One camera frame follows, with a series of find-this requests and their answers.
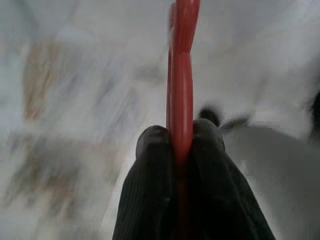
finger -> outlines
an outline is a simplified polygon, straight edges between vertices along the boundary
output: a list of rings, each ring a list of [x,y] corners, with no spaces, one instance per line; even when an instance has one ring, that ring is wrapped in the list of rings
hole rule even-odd
[[[218,129],[207,120],[194,123],[189,171],[192,211],[200,235],[274,239],[248,182],[225,153]]]
[[[121,192],[114,240],[169,239],[176,221],[173,150],[168,131],[146,129]]]

red handle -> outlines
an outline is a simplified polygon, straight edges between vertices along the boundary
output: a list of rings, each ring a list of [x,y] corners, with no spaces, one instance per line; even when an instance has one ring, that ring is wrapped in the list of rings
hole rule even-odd
[[[187,157],[193,137],[193,82],[190,51],[200,0],[176,0],[169,16],[166,127],[175,154],[178,226],[175,239],[192,238],[189,218]]]

white floor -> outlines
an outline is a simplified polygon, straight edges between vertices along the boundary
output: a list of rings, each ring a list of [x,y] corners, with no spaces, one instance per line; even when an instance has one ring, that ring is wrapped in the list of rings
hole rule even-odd
[[[125,153],[117,157],[122,168],[104,209],[107,239],[139,133],[165,124],[170,4],[1,3],[0,130],[107,144]],[[214,104],[223,120],[249,114],[253,123],[304,140],[319,60],[319,1],[202,0],[192,48],[194,114]]]

blurred background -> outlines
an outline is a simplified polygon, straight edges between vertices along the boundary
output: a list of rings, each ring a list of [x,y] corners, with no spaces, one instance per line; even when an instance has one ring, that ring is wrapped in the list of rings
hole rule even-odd
[[[111,239],[137,138],[165,125],[171,3],[1,0],[1,240]],[[275,237],[319,239],[320,1],[202,0],[191,56],[194,117],[253,126],[226,151]]]

red plastic handle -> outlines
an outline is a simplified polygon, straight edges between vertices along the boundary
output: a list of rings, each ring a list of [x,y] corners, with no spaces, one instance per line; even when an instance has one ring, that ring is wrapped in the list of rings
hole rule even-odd
[[[166,127],[170,133],[177,175],[176,240],[192,239],[188,201],[187,157],[193,137],[193,81],[190,51],[200,0],[176,0],[169,15]]]

